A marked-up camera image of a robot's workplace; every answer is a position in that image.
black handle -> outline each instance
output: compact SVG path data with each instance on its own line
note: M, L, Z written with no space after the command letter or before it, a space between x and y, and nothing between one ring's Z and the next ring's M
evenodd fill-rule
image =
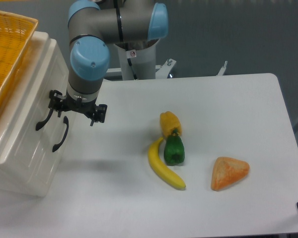
M48 123L52 114L53 114L53 108L50 109L49 114L48 114L47 118L45 118L45 120L39 121L38 123L36 123L35 130L38 131L38 130L42 129L42 127L44 127L45 124Z
M66 124L66 130L65 130L65 133L64 133L64 135L63 135L63 139L61 140L61 142L60 142L59 144L55 144L55 145L53 146L53 148L52 148L52 152L57 151L57 150L61 147L61 145L63 145L63 143L64 143L64 141L65 141L65 139L66 139L66 136L68 135L68 131L69 131L69 127L70 127L70 126L69 126L69 119L68 119L67 116L64 117L64 119L63 119L63 123Z

white plastic drawer unit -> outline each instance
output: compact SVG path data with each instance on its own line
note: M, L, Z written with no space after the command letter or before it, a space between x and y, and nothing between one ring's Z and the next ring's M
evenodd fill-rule
M50 90L65 94L68 68L55 40L47 33L35 32L16 75L18 84L0 116L0 189L30 195L46 195L65 145L52 152L65 133L67 116L54 112L39 131L37 122L46 118Z

yellow basket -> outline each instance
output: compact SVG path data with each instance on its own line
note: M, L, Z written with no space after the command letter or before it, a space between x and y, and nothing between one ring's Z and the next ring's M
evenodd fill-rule
M37 25L37 19L0 11L0 109L13 90L14 76Z

bread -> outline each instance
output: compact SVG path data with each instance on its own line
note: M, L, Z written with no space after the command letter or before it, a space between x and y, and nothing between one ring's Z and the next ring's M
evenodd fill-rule
M211 189L218 191L248 175L249 164L229 157L218 157L212 173Z

yellow banana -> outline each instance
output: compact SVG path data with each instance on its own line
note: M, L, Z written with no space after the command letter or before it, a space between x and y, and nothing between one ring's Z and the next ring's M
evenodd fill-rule
M174 171L169 169L159 157L159 145L163 141L163 137L160 137L148 149L148 160L151 168L155 173L166 183L176 189L185 189L185 182Z

